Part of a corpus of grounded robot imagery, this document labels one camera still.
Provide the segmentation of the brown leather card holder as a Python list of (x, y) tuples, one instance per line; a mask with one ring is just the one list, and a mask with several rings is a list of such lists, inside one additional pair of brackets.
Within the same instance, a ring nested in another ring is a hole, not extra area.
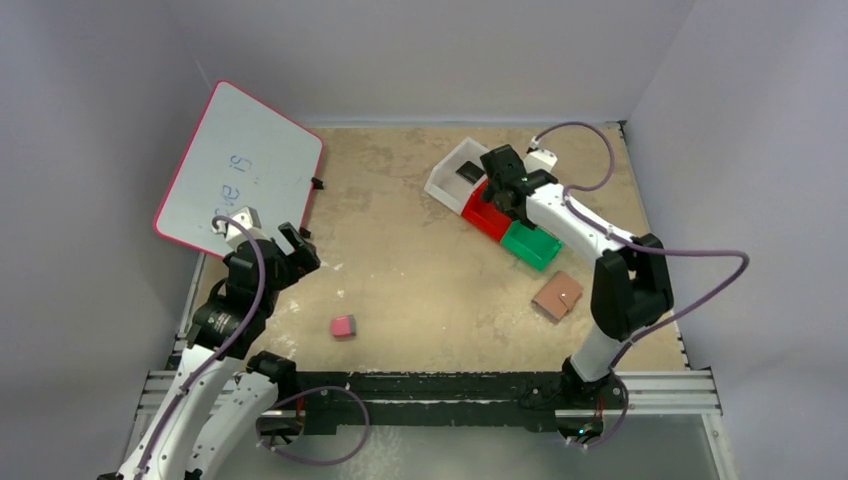
[(584, 292), (583, 285), (564, 271), (557, 271), (533, 296), (531, 307), (556, 324), (576, 307)]

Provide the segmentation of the red plastic bin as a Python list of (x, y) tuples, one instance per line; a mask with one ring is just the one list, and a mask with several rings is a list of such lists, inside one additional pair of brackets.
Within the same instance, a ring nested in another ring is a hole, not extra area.
[(512, 220), (499, 212), (491, 203), (482, 200), (482, 193), (488, 181), (484, 180), (475, 188), (466, 202), (461, 216), (475, 228), (500, 243), (512, 224)]

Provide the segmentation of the pink eraser block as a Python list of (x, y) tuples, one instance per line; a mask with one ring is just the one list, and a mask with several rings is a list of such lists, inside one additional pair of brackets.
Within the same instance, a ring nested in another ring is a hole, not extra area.
[(330, 333), (335, 339), (346, 339), (357, 335), (356, 320), (353, 315), (336, 317), (330, 322)]

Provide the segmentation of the pink framed whiteboard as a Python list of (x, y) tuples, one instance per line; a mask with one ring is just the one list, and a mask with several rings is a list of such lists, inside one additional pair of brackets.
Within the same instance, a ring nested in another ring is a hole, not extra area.
[(209, 255), (229, 251), (213, 230), (218, 215), (254, 209), (265, 233), (305, 226), (324, 150), (313, 132), (239, 86), (210, 94), (156, 211), (161, 237)]

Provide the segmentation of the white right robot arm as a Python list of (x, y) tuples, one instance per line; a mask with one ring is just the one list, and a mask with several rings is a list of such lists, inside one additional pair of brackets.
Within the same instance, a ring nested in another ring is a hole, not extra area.
[(613, 365), (635, 334), (674, 306), (663, 244), (605, 221), (545, 170), (527, 171), (510, 145), (480, 158), (487, 183), (482, 199), (531, 229), (541, 228), (582, 254), (593, 267), (594, 321), (580, 347), (562, 365), (560, 392), (576, 407), (596, 399)]

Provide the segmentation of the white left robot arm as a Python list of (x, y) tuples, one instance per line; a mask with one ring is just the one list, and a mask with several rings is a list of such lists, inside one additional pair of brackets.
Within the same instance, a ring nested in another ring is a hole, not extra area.
[(194, 314), (174, 380), (133, 453), (110, 479), (182, 479), (190, 454), (225, 384), (264, 332), (279, 293), (317, 270), (315, 247), (290, 223), (278, 229), (286, 253), (253, 220), (216, 216), (232, 250), (227, 276)]

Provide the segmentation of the green plastic bin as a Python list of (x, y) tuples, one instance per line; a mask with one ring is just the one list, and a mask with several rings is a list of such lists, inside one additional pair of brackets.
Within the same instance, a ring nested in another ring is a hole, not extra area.
[(543, 271), (560, 252), (563, 243), (541, 228), (531, 229), (515, 221), (500, 243), (517, 258), (538, 271)]

